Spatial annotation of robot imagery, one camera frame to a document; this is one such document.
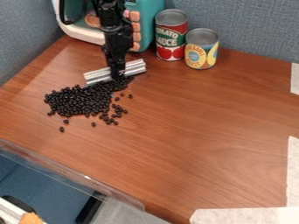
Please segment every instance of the white paper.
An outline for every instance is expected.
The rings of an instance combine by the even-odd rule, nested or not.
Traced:
[[[291,93],[299,95],[299,64],[292,64]]]

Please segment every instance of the black bean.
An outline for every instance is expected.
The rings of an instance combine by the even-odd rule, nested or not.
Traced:
[[[58,113],[66,117],[89,117],[91,114],[96,116],[99,112],[104,112],[105,116],[108,116],[113,92],[124,90],[132,80],[132,77],[124,77],[110,82],[99,82],[90,87],[76,85],[62,88],[60,91],[53,90],[50,94],[45,94],[44,101],[51,109],[48,115]],[[118,107],[117,111],[121,112],[122,108]]]

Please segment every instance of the white tape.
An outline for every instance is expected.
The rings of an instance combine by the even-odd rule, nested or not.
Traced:
[[[299,139],[290,136],[288,148],[287,206],[299,207]]]
[[[292,64],[291,93],[299,95],[299,64]]]
[[[289,137],[287,207],[199,209],[196,210],[195,213],[190,218],[190,223],[191,224],[220,224],[220,223],[221,224],[298,224],[299,223],[299,139],[293,136]]]
[[[191,224],[298,224],[299,207],[199,209]]]

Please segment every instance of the tomato sauce can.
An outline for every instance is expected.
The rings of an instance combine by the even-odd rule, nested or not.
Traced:
[[[187,21],[187,15],[181,10],[163,10],[156,15],[156,55],[160,59],[180,60],[184,57]]]
[[[184,60],[187,66],[195,69],[206,69],[216,64],[219,48],[219,37],[213,30],[198,28],[186,35]]]

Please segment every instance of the wooden table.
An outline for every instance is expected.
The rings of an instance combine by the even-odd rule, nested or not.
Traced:
[[[299,137],[290,63],[221,49],[213,69],[154,51],[120,125],[48,117],[44,94],[105,66],[99,47],[64,37],[1,88],[0,137],[140,200],[173,223],[197,208],[285,205],[288,136]],[[96,128],[91,121],[97,121]]]

